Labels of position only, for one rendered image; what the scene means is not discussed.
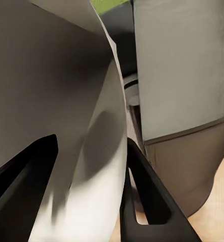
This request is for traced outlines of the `paper coffee filter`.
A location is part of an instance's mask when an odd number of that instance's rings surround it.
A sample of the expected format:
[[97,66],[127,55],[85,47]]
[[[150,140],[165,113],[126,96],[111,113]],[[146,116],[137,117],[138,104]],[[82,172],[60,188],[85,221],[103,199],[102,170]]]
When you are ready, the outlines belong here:
[[90,0],[0,0],[0,167],[53,134],[28,242],[109,242],[127,162],[116,43]]

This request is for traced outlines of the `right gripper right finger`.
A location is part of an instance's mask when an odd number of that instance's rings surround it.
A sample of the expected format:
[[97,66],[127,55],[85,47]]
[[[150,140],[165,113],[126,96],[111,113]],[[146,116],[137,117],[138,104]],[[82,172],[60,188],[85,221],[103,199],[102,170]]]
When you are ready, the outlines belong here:
[[[137,222],[129,168],[148,225]],[[131,138],[127,138],[126,173],[119,212],[121,242],[202,242]]]

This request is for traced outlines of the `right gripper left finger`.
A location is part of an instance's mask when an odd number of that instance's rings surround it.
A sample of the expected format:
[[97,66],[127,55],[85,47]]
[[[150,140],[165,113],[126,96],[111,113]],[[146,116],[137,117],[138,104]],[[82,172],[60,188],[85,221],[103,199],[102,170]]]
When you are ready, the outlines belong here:
[[57,155],[53,134],[0,167],[0,242],[28,242]]

